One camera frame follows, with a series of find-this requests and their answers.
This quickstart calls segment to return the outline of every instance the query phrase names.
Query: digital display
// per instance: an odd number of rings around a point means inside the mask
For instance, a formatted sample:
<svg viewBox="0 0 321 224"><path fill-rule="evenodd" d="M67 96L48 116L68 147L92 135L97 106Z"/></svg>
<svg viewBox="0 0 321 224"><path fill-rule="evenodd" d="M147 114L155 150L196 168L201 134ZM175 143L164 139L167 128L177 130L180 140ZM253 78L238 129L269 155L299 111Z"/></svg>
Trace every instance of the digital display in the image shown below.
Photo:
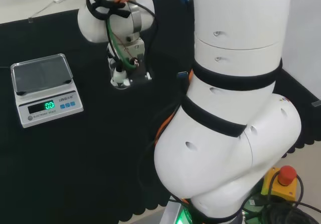
<svg viewBox="0 0 321 224"><path fill-rule="evenodd" d="M48 102L42 102L42 103L38 103L38 104L35 104L35 105L32 105L32 106L29 106L28 110L29 110L30 114L34 114L36 112L52 109L54 107L55 107L54 101L50 100Z"/></svg>

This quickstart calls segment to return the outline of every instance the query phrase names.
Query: table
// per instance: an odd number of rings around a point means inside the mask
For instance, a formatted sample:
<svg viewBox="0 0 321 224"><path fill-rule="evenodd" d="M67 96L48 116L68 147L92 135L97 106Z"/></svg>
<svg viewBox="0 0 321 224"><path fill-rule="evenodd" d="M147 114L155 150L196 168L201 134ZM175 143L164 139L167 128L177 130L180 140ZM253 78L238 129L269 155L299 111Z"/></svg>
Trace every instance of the table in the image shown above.
<svg viewBox="0 0 321 224"><path fill-rule="evenodd" d="M193 15L181 0L154 0L159 32L147 60L154 81L139 89L110 86L106 44L88 43L77 27L77 11L0 25L2 66L64 53L84 112L22 129L10 73L0 71L0 221L11 223L110 223L165 206L152 151L146 153L139 185L136 166L157 127L175 102L176 73L193 63ZM153 29L145 32L146 45ZM286 72L275 92L298 108L303 131L295 147L321 139L319 119L309 108L314 96ZM96 96L104 96L104 104ZM152 117L158 115L155 122Z"/></svg>

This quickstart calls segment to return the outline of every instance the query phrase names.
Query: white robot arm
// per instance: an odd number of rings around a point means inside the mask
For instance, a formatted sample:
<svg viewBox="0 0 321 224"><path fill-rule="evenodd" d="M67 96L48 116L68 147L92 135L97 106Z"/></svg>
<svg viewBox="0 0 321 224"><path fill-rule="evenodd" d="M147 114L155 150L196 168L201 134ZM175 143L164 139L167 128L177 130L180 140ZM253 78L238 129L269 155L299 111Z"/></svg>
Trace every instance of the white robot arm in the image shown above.
<svg viewBox="0 0 321 224"><path fill-rule="evenodd" d="M102 7L102 1L114 2L114 0L96 1L86 0L86 5L78 13L78 25L88 41L93 43L108 42L105 19L109 8ZM118 89L130 87L136 82L151 80L148 67L144 64L144 41L139 37L139 33L150 28L153 24L153 15L144 8L154 13L154 6L152 0L133 1L135 2L127 2L123 8L119 9L128 12L128 17L112 14L109 18L110 34L114 37L111 37L113 44L108 46L108 64L112 77L111 84ZM116 56L112 45L118 48ZM126 64L119 64L116 58Z"/></svg>
<svg viewBox="0 0 321 224"><path fill-rule="evenodd" d="M195 76L154 161L163 185L211 221L233 222L253 186L300 134L295 107L272 94L289 3L194 0ZM153 11L151 0L142 4ZM144 30L152 19L140 13ZM107 41L104 21L87 8L78 21L89 41ZM133 16L112 16L111 26L126 38L134 33Z"/></svg>

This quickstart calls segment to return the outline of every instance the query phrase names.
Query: emergency stop button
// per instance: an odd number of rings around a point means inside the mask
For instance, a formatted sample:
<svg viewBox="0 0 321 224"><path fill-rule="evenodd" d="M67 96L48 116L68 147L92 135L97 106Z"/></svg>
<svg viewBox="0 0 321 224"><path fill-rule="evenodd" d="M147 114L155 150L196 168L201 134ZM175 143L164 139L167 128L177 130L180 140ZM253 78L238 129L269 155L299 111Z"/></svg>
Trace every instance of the emergency stop button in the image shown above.
<svg viewBox="0 0 321 224"><path fill-rule="evenodd" d="M288 186L296 179L296 170L288 165L283 166L277 178L281 185Z"/></svg>

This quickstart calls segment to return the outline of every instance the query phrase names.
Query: black velcro strap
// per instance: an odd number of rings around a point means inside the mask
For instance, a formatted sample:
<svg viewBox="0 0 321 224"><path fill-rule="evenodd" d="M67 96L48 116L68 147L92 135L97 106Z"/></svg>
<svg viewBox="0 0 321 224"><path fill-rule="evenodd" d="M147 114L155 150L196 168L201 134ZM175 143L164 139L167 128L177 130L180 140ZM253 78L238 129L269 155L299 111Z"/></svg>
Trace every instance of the black velcro strap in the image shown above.
<svg viewBox="0 0 321 224"><path fill-rule="evenodd" d="M203 82L213 87L234 91L251 91L271 85L276 80L276 76L282 69L282 59L280 65L272 72L249 77L229 76L212 72L196 61L193 64L194 74Z"/></svg>
<svg viewBox="0 0 321 224"><path fill-rule="evenodd" d="M246 128L246 125L229 122L205 111L187 96L182 97L182 108L196 122L223 135L239 137Z"/></svg>
<svg viewBox="0 0 321 224"><path fill-rule="evenodd" d="M242 212L242 207L233 215L225 217L225 218L209 218L207 216L205 216L203 213L201 213L199 210L197 210L191 200L188 200L190 203L190 208L188 209L189 213L191 214L192 217L192 221L193 224L220 224L220 223L224 223L224 222L228 222L234 218L236 218L237 216L242 216L241 212Z"/></svg>
<svg viewBox="0 0 321 224"><path fill-rule="evenodd" d="M86 0L86 5L90 13L99 20L106 20L110 15L118 15L123 18L128 18L130 16L130 11L120 10L126 6L125 3L116 3L107 0L94 0L95 2L92 4L90 0ZM104 7L109 9L107 14L103 14L98 12L96 9L98 7Z"/></svg>

